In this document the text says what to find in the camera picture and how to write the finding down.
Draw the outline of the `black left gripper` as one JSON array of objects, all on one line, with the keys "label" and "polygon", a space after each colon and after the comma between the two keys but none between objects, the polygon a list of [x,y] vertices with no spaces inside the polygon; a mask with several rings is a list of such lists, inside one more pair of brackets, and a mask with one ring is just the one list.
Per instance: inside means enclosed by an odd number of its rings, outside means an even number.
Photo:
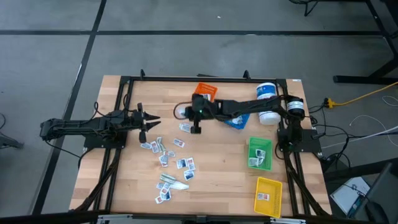
[{"label": "black left gripper", "polygon": [[[132,111],[132,116],[134,118],[133,126],[136,129],[140,130],[139,131],[139,142],[140,143],[147,142],[147,138],[146,138],[147,130],[150,130],[151,128],[160,124],[160,121],[145,123],[144,110],[143,110],[142,103],[137,104],[137,109]],[[146,113],[146,121],[152,121],[152,120],[157,120],[157,119],[160,119],[160,117]]]}]

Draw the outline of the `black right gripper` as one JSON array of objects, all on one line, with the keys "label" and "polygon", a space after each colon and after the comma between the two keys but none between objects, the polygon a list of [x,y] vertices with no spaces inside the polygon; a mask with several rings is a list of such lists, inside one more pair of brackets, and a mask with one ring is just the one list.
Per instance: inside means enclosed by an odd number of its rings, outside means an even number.
[{"label": "black right gripper", "polygon": [[199,125],[201,120],[213,119],[214,116],[211,114],[212,102],[207,100],[203,95],[193,94],[192,95],[192,106],[185,108],[185,111],[190,111],[186,113],[186,117],[193,121],[193,126],[190,128],[192,134],[201,134],[201,127]]}]

